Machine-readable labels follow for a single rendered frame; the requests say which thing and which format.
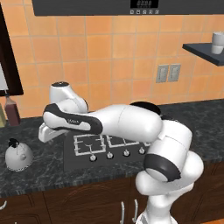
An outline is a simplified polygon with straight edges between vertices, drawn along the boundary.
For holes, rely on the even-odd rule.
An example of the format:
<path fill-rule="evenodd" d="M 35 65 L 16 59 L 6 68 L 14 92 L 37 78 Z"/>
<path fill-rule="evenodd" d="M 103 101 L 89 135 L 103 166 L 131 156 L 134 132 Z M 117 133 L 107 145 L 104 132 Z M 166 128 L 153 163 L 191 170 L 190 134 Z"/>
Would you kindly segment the dark wall shelf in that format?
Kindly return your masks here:
<path fill-rule="evenodd" d="M 183 44 L 182 48 L 217 67 L 224 67 L 224 50 L 221 54 L 213 54 L 211 43 Z"/>

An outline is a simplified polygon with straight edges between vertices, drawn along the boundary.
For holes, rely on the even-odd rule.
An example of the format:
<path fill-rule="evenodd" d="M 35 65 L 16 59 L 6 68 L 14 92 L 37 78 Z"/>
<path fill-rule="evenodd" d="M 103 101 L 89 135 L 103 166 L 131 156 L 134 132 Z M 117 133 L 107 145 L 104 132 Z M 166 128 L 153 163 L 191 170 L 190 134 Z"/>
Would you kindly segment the grey wall outlet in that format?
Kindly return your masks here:
<path fill-rule="evenodd" d="M 159 65 L 157 67 L 156 83 L 166 82 L 168 69 L 169 69 L 168 65 Z"/>
<path fill-rule="evenodd" d="M 180 64 L 171 64 L 169 69 L 169 82 L 174 82 L 179 80 Z"/>

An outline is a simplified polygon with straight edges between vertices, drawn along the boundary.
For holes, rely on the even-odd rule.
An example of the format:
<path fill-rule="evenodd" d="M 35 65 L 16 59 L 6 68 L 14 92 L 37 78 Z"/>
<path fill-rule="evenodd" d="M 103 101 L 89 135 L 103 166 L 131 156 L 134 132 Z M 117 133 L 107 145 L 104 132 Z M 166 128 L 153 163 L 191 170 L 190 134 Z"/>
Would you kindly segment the white cup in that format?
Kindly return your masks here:
<path fill-rule="evenodd" d="M 214 46 L 224 46 L 224 32 L 215 31 L 212 36 L 212 44 Z"/>
<path fill-rule="evenodd" d="M 221 54 L 224 50 L 224 46 L 222 45 L 212 45 L 211 52 L 213 54 Z"/>

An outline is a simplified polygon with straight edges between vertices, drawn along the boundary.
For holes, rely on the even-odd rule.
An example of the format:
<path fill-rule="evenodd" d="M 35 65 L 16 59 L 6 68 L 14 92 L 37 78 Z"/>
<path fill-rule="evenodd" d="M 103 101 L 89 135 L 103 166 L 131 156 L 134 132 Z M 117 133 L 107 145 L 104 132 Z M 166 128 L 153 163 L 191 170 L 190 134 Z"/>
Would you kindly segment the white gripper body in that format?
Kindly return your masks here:
<path fill-rule="evenodd" d="M 55 137 L 58 137 L 62 134 L 66 135 L 68 133 L 67 130 L 61 129 L 61 130 L 53 130 L 46 126 L 46 124 L 43 122 L 39 128 L 38 128 L 38 139 L 42 143 L 46 143 L 50 140 L 53 140 Z"/>

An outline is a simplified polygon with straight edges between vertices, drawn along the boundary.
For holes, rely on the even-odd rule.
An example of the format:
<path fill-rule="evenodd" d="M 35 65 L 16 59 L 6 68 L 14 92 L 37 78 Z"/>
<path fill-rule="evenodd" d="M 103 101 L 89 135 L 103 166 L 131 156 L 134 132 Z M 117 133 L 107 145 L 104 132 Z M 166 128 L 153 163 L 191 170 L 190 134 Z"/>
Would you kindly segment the dark red bottle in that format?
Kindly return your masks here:
<path fill-rule="evenodd" d="M 10 126 L 18 126 L 20 124 L 20 115 L 18 113 L 18 106 L 10 98 L 8 94 L 5 97 L 6 97 L 6 103 L 4 109 L 8 118 L 8 122 Z"/>

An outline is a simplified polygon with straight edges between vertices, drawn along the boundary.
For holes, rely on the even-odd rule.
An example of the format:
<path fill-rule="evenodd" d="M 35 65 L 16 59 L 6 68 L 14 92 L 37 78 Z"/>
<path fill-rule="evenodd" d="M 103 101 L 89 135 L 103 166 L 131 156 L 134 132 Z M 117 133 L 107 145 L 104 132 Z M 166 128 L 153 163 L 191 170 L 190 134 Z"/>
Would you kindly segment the dark grey gas hob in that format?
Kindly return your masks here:
<path fill-rule="evenodd" d="M 115 136 L 76 135 L 69 132 L 64 142 L 64 171 L 143 161 L 145 154 L 138 152 L 141 147 L 146 154 L 150 144 Z M 130 152 L 128 157 L 123 155 L 125 150 Z M 107 159 L 108 152 L 113 153 L 112 159 Z M 90 161 L 91 155 L 96 155 L 96 161 Z"/>

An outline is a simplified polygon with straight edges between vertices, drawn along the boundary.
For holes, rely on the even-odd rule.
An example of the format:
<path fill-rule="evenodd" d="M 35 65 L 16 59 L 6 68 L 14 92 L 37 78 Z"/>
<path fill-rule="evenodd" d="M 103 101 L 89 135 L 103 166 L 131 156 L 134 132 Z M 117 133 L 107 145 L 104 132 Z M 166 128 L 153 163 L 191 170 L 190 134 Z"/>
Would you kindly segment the dark wood wall cupboard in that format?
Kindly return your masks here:
<path fill-rule="evenodd" d="M 7 30 L 2 5 L 0 4 L 0 65 L 7 83 L 7 92 L 12 95 L 23 95 L 18 67 L 12 51 L 11 40 Z"/>

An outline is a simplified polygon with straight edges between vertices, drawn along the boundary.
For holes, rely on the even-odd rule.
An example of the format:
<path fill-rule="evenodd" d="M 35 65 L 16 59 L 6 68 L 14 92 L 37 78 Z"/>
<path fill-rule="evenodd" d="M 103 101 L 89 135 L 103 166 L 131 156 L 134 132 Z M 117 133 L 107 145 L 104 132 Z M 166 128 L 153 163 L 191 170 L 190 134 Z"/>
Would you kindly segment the olive yellow bottle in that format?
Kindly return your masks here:
<path fill-rule="evenodd" d="M 4 127 L 5 124 L 6 124 L 6 119 L 5 119 L 5 115 L 4 115 L 2 105 L 0 103 L 0 128 Z"/>

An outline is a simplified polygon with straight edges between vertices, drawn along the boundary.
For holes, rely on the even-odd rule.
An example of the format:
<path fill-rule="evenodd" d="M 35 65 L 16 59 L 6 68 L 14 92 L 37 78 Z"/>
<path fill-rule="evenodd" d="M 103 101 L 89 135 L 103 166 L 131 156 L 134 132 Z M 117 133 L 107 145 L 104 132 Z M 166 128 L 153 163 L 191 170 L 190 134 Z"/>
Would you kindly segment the dark wood cupboard door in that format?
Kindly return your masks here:
<path fill-rule="evenodd" d="M 144 196 L 136 189 L 136 177 L 130 178 L 130 195 L 129 195 L 129 224 L 134 224 L 133 218 L 135 217 L 135 200 L 138 203 L 137 215 L 140 215 L 147 205 L 147 196 Z"/>
<path fill-rule="evenodd" d="M 121 201 L 128 210 L 130 179 L 44 192 L 52 224 L 120 224 Z"/>
<path fill-rule="evenodd" d="M 0 224 L 52 224 L 42 192 L 0 198 Z"/>
<path fill-rule="evenodd" d="M 171 215 L 178 224 L 224 219 L 224 161 L 205 162 L 202 176 L 190 192 L 174 202 Z"/>

